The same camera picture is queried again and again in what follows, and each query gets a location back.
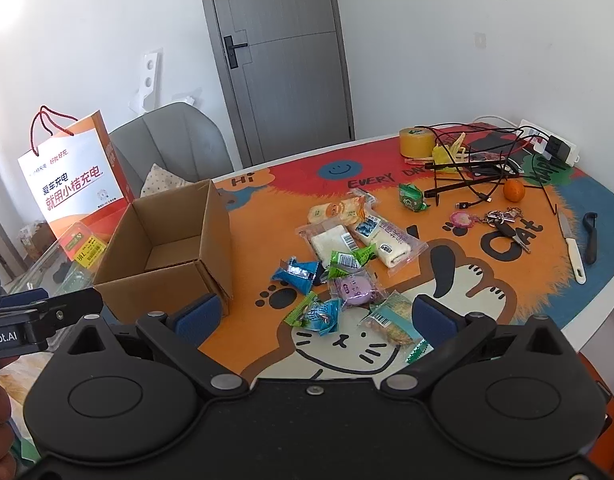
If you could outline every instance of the keys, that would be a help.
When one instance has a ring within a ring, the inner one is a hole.
[[[511,227],[509,224],[505,223],[504,221],[495,222],[494,226],[504,236],[506,236],[507,238],[511,238],[511,240],[513,240],[518,245],[520,245],[523,251],[525,251],[528,254],[531,254],[529,247],[527,247],[527,245],[522,240],[520,240],[520,237],[516,234],[516,230],[513,227]]]
[[[495,227],[494,224],[498,222],[516,222],[516,219],[522,218],[522,210],[519,207],[510,207],[506,211],[490,211],[484,218],[472,216],[476,222],[481,224],[489,224],[491,227]]]

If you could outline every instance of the blue candy wrapper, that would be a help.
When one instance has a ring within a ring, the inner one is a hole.
[[[342,301],[335,298],[320,301],[315,292],[310,292],[287,317],[284,322],[290,326],[304,328],[319,335],[338,331],[338,313]]]
[[[280,267],[271,279],[273,282],[284,280],[306,296],[311,291],[311,286],[316,279],[319,263],[298,262],[296,257],[292,256],[286,262],[280,261]]]

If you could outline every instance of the orange shopping bag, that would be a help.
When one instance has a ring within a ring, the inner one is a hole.
[[[50,114],[76,121],[59,126]],[[36,148],[34,126],[52,136]],[[45,120],[58,131],[52,132]],[[81,221],[99,238],[109,241],[133,193],[116,158],[100,111],[77,120],[46,106],[34,117],[31,150],[18,159],[40,211],[57,238]]]

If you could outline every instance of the white wall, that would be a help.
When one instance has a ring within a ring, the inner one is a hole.
[[[202,0],[22,0],[0,30],[0,219],[15,239],[40,218],[18,166],[42,104],[82,117],[98,108],[112,131],[132,120],[142,56],[163,49],[160,104],[192,95],[242,167],[218,80]],[[48,134],[37,129],[38,141]]]
[[[338,1],[357,137],[526,118],[614,192],[614,0]]]

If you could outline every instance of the power strip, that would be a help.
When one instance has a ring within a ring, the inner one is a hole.
[[[520,128],[524,126],[523,137],[530,135],[538,136],[540,133],[547,134],[550,137],[549,140],[543,137],[533,137],[530,141],[533,145],[533,151],[541,154],[547,160],[551,160],[551,157],[554,156],[572,168],[580,160],[580,147],[577,144],[529,121],[522,120]]]

